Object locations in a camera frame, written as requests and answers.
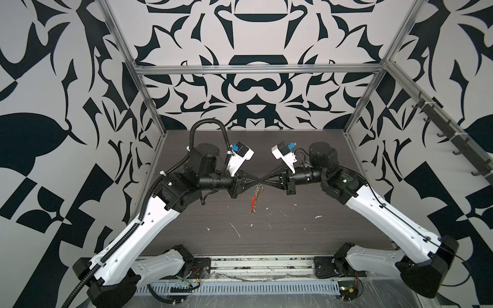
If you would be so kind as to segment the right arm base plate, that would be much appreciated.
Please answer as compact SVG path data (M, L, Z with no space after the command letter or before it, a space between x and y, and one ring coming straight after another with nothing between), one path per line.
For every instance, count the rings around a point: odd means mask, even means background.
M319 279L345 277L344 261L340 257L314 257L315 277Z

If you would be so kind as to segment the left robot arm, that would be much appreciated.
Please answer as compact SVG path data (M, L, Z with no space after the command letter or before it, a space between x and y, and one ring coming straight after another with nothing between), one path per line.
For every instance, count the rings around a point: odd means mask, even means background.
M254 151L240 142L227 146L225 159L215 145L189 145L185 157L151 185L137 216L115 240L94 257L81 258L73 265L79 283L63 307L69 307L84 287L96 307L123 307L139 288L160 278L187 277L195 258L183 245L150 259L139 257L189 205L205 202L203 191L214 194L225 190L237 198L258 183L240 171L253 155Z

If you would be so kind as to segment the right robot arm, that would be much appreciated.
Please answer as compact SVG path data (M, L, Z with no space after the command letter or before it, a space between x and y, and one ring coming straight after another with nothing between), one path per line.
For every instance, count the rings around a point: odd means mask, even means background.
M417 294L435 298L457 258L458 241L426 230L385 201L361 174L339 164L336 150L328 143L313 143L309 162L301 167L295 166L295 147L285 142L272 147L272 155L284 167L263 182L289 195L295 194L297 186L320 184L327 196L362 215L397 245L397 250L375 250L346 243L336 253L344 266L399 278Z

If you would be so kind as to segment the small circuit board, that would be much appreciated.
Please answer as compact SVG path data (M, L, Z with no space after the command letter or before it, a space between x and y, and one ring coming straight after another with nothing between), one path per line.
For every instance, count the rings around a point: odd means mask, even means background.
M353 281L339 281L338 288L340 292L339 299L344 302L352 302L358 299L363 293L362 284L358 279Z

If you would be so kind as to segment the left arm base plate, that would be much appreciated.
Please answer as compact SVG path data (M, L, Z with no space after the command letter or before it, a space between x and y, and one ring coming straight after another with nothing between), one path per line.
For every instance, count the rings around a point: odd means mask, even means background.
M210 274L211 270L211 258L193 258L185 261L184 266L180 272L183 278L202 278Z

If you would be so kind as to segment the wall hook rack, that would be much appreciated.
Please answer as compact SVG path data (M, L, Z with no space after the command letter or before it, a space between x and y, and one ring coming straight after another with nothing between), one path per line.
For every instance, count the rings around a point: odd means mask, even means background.
M438 130L437 137L445 142L451 142L457 149L453 155L464 156L475 168L471 172L474 177L483 177L492 186L492 156L489 155L471 134L467 133L453 120L436 101L428 101L422 95L412 94L415 101L413 110L420 110L425 115L425 126L422 131L422 142L425 144L426 131L432 123Z

